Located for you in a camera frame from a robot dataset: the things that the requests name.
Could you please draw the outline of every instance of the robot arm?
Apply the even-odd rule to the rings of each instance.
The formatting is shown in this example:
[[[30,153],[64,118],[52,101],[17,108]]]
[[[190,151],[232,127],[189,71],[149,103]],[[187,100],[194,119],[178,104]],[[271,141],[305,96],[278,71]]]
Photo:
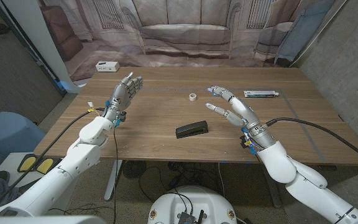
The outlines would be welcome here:
[[[284,147],[260,124],[251,107],[225,88],[212,86],[208,90],[214,96],[227,100],[233,110],[243,117],[241,119],[230,111],[206,104],[207,108],[223,115],[231,124],[245,128],[242,131],[247,141],[251,143],[250,140],[254,140],[262,146],[256,153],[273,180],[286,184],[285,188],[293,197],[331,223],[358,222],[358,209],[327,189],[327,180],[317,171],[287,156]]]
[[[102,116],[97,116],[80,131],[80,137],[69,147],[65,158],[15,201],[0,207],[0,217],[33,217],[43,215],[71,182],[98,163],[101,150],[108,140],[104,131],[117,125],[119,114],[142,88],[142,77],[125,77],[106,103]]]

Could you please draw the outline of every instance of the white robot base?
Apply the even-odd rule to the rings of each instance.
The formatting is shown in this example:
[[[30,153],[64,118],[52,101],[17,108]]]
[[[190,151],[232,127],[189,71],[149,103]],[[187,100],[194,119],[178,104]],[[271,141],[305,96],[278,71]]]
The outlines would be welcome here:
[[[191,223],[191,221],[200,223],[201,210],[204,211],[202,224],[237,223],[233,206],[217,192],[195,185],[178,187],[177,191],[191,200],[193,208],[191,208],[189,200],[182,196],[182,199],[186,203],[185,208],[185,204],[179,195],[176,194],[175,190],[170,190],[167,194],[159,197],[152,205],[149,212],[148,224],[184,224]]]

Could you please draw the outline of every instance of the wooden table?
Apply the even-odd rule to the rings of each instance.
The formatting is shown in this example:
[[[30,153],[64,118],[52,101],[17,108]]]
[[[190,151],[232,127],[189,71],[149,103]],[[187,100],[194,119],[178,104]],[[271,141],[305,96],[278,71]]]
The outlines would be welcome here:
[[[140,68],[122,67],[116,73],[96,73],[53,125],[35,149],[40,154],[62,129],[88,108],[87,101],[103,107],[116,84],[129,72],[144,78],[143,89],[126,110],[127,119],[116,129],[118,157],[124,160],[258,163],[240,145],[239,128],[205,107],[212,103],[231,110],[228,102],[206,89],[218,85],[231,90],[255,111],[261,122],[289,117],[320,124],[358,147],[358,137],[341,120],[297,68]],[[243,90],[275,90],[275,98],[244,98]],[[189,94],[196,93],[196,101]],[[48,151],[64,157],[80,129],[96,113],[77,121]],[[207,121],[209,133],[177,139],[176,128]],[[295,160],[305,164],[358,166],[358,154],[334,137],[316,128],[281,121],[269,127]],[[115,159],[112,133],[102,151],[103,159]]]

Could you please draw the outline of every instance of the white power strip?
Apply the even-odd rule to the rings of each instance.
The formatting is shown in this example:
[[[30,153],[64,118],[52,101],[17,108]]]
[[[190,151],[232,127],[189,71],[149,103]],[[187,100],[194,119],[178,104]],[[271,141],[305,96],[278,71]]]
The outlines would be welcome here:
[[[98,62],[96,64],[98,72],[116,72],[118,71],[118,68],[118,62]]]

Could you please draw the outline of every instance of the roll of tape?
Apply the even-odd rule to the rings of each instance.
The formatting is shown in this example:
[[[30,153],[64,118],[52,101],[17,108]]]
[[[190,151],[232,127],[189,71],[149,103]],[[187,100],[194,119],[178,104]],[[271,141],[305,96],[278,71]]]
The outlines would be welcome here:
[[[195,93],[191,93],[189,95],[189,99],[190,99],[190,101],[196,101],[197,100],[197,95]]]

